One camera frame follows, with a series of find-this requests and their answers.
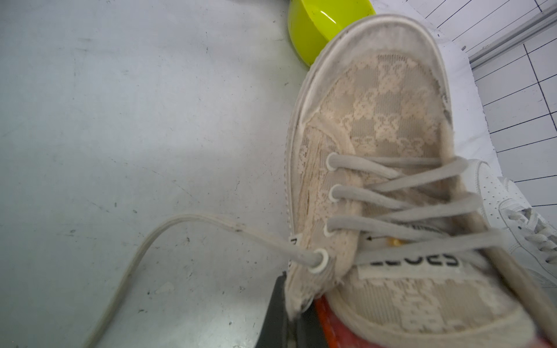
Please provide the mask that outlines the beige lace sneaker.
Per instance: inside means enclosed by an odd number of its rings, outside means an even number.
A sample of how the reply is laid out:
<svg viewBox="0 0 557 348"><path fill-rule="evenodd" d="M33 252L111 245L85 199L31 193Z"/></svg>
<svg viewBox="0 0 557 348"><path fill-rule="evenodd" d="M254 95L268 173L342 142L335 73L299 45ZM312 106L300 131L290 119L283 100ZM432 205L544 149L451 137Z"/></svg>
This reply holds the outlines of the beige lace sneaker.
<svg viewBox="0 0 557 348"><path fill-rule="evenodd" d="M471 301L495 316L518 307L540 334L556 335L551 300L480 214L480 195L465 189L441 53L416 20L367 17L325 46L294 106L285 168L289 240L214 214L170 218L133 256L85 346L103 338L153 242L190 221L288 257L287 347L297 347L299 317L332 294L352 305L404 295Z"/></svg>

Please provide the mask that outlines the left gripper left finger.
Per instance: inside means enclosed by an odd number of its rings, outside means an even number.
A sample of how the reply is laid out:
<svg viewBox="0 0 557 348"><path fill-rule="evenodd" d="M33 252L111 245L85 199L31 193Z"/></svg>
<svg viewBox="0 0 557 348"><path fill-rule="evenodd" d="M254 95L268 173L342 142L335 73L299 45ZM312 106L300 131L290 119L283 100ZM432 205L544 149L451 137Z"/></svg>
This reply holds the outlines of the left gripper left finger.
<svg viewBox="0 0 557 348"><path fill-rule="evenodd" d="M255 348L287 348L288 346L289 319L284 304L286 278L286 273L283 272L276 279Z"/></svg>

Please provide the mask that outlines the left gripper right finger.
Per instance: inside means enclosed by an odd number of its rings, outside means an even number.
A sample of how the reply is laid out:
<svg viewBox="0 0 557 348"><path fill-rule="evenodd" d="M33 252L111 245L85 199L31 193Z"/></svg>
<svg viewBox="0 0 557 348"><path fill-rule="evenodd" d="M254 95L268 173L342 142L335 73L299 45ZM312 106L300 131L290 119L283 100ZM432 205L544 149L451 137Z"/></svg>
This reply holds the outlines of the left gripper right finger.
<svg viewBox="0 0 557 348"><path fill-rule="evenodd" d="M316 305L312 304L297 320L297 348L328 348Z"/></svg>

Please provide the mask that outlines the red insole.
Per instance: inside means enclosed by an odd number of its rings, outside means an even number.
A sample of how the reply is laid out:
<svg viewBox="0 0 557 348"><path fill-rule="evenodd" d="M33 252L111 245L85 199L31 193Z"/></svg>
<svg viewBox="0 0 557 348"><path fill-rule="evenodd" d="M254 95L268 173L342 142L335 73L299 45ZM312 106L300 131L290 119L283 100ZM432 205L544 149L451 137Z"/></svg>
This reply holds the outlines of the red insole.
<svg viewBox="0 0 557 348"><path fill-rule="evenodd" d="M555 347L518 307L501 316L471 301L404 295L394 304L350 304L339 294L317 302L330 347Z"/></svg>

